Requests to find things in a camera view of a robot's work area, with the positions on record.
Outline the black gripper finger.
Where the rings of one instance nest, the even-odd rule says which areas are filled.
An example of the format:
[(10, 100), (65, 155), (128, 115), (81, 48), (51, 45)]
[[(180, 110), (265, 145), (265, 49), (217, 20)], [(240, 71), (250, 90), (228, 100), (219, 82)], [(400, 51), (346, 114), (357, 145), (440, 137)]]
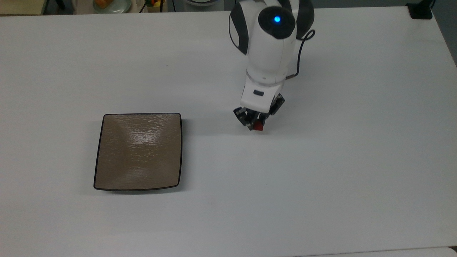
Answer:
[(253, 124), (255, 122), (255, 112), (247, 109), (245, 107), (238, 107), (237, 109), (233, 110), (236, 118), (239, 122), (244, 126), (247, 127), (248, 130), (253, 130)]
[(269, 109), (269, 112), (264, 115), (264, 124), (266, 119), (268, 119), (269, 116), (275, 115), (277, 111), (280, 109), (280, 107), (284, 104), (285, 99), (282, 96), (282, 94), (278, 94), (276, 99), (273, 101), (272, 106)]

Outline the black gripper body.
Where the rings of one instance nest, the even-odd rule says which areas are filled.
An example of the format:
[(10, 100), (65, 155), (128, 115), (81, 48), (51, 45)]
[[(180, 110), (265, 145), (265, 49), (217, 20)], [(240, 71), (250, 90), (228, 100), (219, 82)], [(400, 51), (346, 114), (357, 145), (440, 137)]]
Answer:
[(268, 118), (268, 113), (257, 112), (249, 109), (249, 122), (265, 122)]

